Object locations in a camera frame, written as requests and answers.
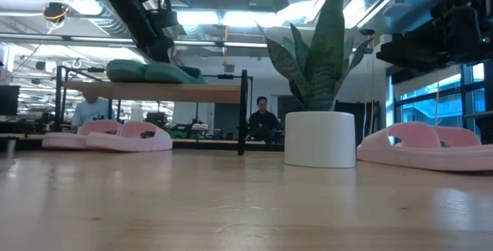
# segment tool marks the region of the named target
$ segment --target white planter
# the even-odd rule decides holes
[[[286,115],[284,162],[294,166],[356,166],[354,115],[292,112]]]

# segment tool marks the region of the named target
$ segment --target person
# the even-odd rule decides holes
[[[75,108],[72,117],[72,126],[80,127],[87,122],[98,119],[108,119],[108,100],[98,97],[92,93],[83,92],[85,101],[80,102]]]
[[[274,129],[282,130],[283,126],[277,120],[277,117],[267,111],[267,98],[260,96],[257,98],[259,110],[250,116],[250,137],[268,139],[273,135]]]

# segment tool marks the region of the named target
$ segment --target pink slide sandal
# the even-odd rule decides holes
[[[84,124],[77,134],[67,132],[48,132],[43,139],[47,149],[87,149],[87,136],[91,132],[111,132],[118,134],[122,124],[113,120],[98,120]]]
[[[392,146],[389,136],[401,143]],[[444,142],[450,147],[441,147]],[[357,147],[366,162],[438,171],[493,170],[493,147],[482,146],[471,131],[429,126],[422,122],[397,123],[366,137]]]
[[[127,122],[117,136],[91,132],[86,144],[96,149],[121,152],[163,151],[173,147],[169,134],[148,122]]]

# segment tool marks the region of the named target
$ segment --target potted plant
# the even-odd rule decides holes
[[[274,68],[289,80],[291,92],[304,104],[303,112],[286,116],[285,163],[329,168],[356,165],[354,116],[331,112],[331,108],[347,74],[368,53],[373,39],[360,45],[350,62],[354,36],[344,42],[343,9],[343,0],[325,1],[310,46],[294,25],[293,41],[285,38],[281,45],[266,37]]]

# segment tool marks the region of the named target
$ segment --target light blue shirt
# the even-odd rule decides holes
[[[81,126],[87,122],[91,122],[98,117],[103,116],[108,119],[108,100],[97,98],[97,100],[89,104],[87,101],[80,102],[75,108],[74,117],[72,118],[72,126]],[[115,119],[115,112],[112,111],[112,119]]]

